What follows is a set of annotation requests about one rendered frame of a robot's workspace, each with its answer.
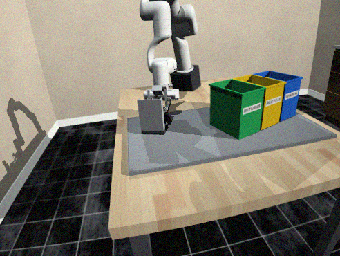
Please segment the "green bin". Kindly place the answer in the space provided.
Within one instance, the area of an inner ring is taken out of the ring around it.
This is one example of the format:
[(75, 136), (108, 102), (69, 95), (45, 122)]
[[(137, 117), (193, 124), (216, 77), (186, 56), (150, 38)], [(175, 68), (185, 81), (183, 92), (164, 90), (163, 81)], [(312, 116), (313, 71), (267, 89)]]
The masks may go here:
[(234, 79), (209, 86), (211, 126), (238, 140), (260, 131), (267, 87)]

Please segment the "blue open-top bin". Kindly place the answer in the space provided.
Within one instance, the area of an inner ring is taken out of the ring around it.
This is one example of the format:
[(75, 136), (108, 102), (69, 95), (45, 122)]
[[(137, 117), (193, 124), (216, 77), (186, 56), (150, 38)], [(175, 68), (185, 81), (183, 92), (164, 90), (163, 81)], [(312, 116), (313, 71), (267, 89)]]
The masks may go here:
[(303, 79), (303, 77), (279, 73), (275, 71), (265, 71), (261, 73), (255, 73), (252, 75), (258, 75), (272, 79), (275, 78), (275, 80), (278, 79), (280, 81), (286, 82), (286, 84), (284, 84), (284, 92), (279, 122), (286, 120), (292, 116), (295, 116), (297, 102), (299, 98), (301, 79)]

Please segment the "yellow open-top bin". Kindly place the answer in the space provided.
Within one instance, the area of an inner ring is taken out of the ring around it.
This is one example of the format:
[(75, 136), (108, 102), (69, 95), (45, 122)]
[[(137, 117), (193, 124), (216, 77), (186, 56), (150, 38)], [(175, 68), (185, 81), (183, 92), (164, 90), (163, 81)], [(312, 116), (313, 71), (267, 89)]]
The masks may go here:
[(233, 79), (267, 87), (264, 90), (263, 96), (263, 110), (260, 130), (275, 125), (279, 122), (284, 84), (286, 84), (286, 82), (252, 74), (236, 77)]

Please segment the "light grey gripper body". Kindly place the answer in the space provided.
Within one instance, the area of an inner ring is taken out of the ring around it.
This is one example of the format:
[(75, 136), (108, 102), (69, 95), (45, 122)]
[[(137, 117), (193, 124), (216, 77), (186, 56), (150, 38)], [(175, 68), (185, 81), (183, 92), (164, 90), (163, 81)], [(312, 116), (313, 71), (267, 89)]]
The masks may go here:
[[(149, 89), (150, 91), (150, 98), (153, 94), (152, 89)], [(148, 98), (147, 90), (143, 93), (144, 94), (144, 100)], [(160, 99), (161, 95), (158, 95), (158, 99)], [(178, 100), (179, 98), (179, 89), (167, 89), (167, 97), (171, 97), (171, 100)]]

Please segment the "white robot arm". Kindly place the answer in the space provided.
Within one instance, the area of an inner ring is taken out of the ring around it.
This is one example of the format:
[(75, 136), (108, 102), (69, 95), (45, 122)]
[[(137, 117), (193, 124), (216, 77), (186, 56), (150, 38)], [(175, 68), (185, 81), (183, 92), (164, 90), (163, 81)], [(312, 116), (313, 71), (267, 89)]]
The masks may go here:
[[(152, 92), (163, 95), (169, 89), (169, 73), (188, 73), (193, 70), (186, 36), (198, 32), (195, 10), (192, 5), (179, 5), (178, 0), (141, 0), (140, 17), (143, 21), (153, 21), (154, 38), (147, 50), (147, 64), (153, 72)], [(155, 47), (171, 38), (174, 58), (154, 58)], [(151, 67), (152, 64), (152, 67)], [(163, 87), (164, 86), (164, 87)]]

